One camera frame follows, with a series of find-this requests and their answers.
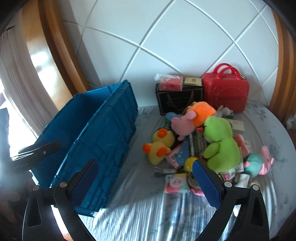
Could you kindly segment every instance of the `metal screw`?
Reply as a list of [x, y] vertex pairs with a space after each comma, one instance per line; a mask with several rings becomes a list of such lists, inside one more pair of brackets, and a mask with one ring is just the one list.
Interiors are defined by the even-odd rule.
[[36, 185], [35, 187], [33, 187], [33, 191], [37, 191], [39, 190], [40, 186]]
[[254, 189], [255, 191], [258, 191], [258, 190], [259, 190], [259, 187], [258, 187], [257, 185], [253, 185], [253, 189]]
[[232, 184], [231, 182], [224, 182], [224, 185], [228, 188], [231, 188], [232, 187]]
[[67, 185], [68, 185], [68, 183], [66, 183], [66, 182], [61, 182], [61, 183], [59, 184], [59, 186], [60, 186], [61, 188], [65, 188]]

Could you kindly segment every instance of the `storage bin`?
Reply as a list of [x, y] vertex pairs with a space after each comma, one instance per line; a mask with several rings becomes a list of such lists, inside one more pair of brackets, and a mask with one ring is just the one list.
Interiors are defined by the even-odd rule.
[[58, 140], [62, 145], [59, 152], [46, 157], [32, 170], [39, 185], [49, 188], [69, 181], [93, 158], [99, 163], [99, 173], [76, 211], [92, 216], [105, 207], [136, 130], [137, 115], [137, 103], [127, 80], [76, 94], [36, 141], [46, 144]]

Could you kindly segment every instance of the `wooden trim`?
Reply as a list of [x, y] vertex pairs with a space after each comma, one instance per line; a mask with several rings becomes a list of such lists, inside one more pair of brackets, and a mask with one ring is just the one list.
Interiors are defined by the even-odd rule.
[[279, 67], [269, 109], [285, 123], [296, 111], [296, 44], [276, 13], [274, 19], [279, 38]]
[[40, 0], [40, 4], [45, 9], [47, 24], [54, 43], [53, 47], [66, 70], [67, 76], [65, 78], [70, 79], [78, 93], [90, 90], [89, 82], [82, 71], [67, 35], [57, 0]]
[[42, 27], [38, 0], [22, 8], [22, 26], [29, 54], [39, 78], [58, 110], [73, 97], [53, 58]]

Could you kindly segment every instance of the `plush toy arm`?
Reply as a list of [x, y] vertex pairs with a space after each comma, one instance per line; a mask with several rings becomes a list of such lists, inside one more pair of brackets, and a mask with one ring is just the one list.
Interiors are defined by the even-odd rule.
[[220, 144], [218, 142], [213, 142], [212, 144], [210, 144], [204, 152], [204, 158], [211, 158], [212, 156], [214, 156], [220, 149]]

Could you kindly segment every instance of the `green plush toy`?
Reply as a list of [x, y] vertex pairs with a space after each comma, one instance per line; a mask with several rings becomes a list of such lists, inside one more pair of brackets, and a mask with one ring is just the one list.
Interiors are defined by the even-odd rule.
[[205, 149], [208, 167], [216, 173], [228, 172], [241, 160], [239, 148], [232, 138], [230, 123], [223, 118], [210, 116], [206, 119], [204, 136], [211, 144]]

